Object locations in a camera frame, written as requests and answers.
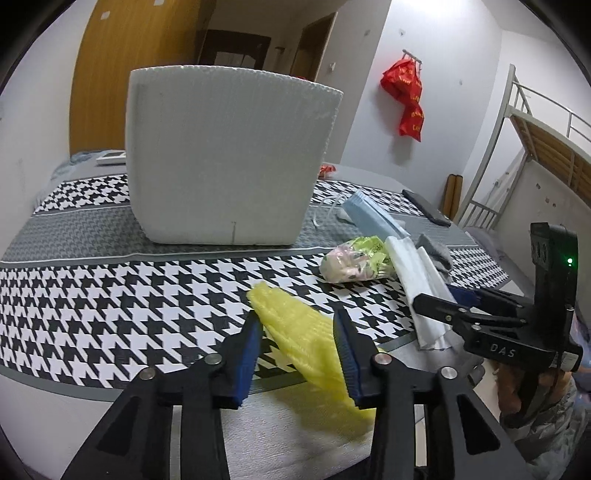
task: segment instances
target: red bag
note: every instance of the red bag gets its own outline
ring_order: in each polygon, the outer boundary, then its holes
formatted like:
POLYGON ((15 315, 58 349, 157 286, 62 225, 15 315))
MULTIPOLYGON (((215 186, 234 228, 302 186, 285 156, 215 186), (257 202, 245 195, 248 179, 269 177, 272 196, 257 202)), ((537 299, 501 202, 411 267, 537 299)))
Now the red bag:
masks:
POLYGON ((400 133, 401 136, 408 135, 409 137, 413 137, 416 141, 420 142, 424 121, 425 117, 420 105, 408 106, 404 109, 404 113, 402 114, 398 133, 400 133))
POLYGON ((421 99, 423 84, 418 76, 417 63, 406 54, 384 72, 381 85, 404 105, 416 105, 421 99))

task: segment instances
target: door frame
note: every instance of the door frame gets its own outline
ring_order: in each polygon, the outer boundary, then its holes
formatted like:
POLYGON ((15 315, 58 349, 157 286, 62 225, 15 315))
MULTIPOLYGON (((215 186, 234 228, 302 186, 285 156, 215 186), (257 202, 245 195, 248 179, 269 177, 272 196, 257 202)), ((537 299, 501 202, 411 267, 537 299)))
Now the door frame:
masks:
POLYGON ((302 42, 302 40, 304 38, 304 34, 306 33, 306 30, 308 30, 309 28, 312 28, 312 27, 316 26, 317 24, 319 24, 321 22, 324 22, 324 21, 326 21, 328 19, 331 19, 330 27, 329 27, 329 30, 328 30, 328 32, 326 34, 326 41, 324 42, 324 47, 322 47, 322 53, 320 55, 320 61, 318 62, 318 68, 314 72, 314 79, 312 80, 313 82, 316 81, 316 79, 318 78, 318 73, 320 72, 320 66, 322 65, 322 60, 324 60, 324 54, 326 53, 326 47, 329 44, 330 36, 332 35, 332 31, 333 31, 333 29, 335 27, 335 21, 336 21, 337 14, 338 14, 338 12, 332 12, 331 14, 325 15, 322 18, 319 18, 318 20, 314 20, 311 24, 306 25, 304 28, 302 28, 301 35, 300 35, 300 40, 298 41, 297 48, 295 49, 294 59, 291 62, 290 75, 291 75, 291 72, 292 72, 292 70, 294 68, 294 65, 296 63, 297 53, 300 51, 301 42, 302 42))

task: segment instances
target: styrofoam box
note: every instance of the styrofoam box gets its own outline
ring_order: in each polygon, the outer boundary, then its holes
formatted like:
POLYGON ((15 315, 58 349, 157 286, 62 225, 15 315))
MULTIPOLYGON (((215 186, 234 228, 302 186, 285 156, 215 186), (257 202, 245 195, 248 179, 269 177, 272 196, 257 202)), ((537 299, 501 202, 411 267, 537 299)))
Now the styrofoam box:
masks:
POLYGON ((131 72, 131 207, 164 244, 288 245, 300 230, 342 92, 213 66, 131 72))

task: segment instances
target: surgical mask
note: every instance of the surgical mask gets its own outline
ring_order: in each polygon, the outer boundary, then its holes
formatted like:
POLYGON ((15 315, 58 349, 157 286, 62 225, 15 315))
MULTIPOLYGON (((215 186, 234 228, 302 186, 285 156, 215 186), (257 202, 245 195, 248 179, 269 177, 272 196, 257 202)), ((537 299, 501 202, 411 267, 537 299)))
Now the surgical mask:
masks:
POLYGON ((364 236, 375 235, 382 242, 389 236, 398 239, 410 236, 386 210, 362 190, 357 190, 342 206, 364 236))

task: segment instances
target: white towel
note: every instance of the white towel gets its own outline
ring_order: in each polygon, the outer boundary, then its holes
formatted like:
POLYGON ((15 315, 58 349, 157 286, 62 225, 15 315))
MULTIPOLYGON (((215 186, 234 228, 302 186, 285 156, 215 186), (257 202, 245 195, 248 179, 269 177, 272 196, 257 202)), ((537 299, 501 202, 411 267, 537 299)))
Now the white towel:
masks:
POLYGON ((419 315, 413 309, 413 300, 421 293, 456 302, 427 252, 423 247, 417 250, 408 237, 399 240, 390 236, 385 245, 406 292, 419 347, 423 350, 445 350, 451 347, 450 339, 446 338, 451 326, 419 315))

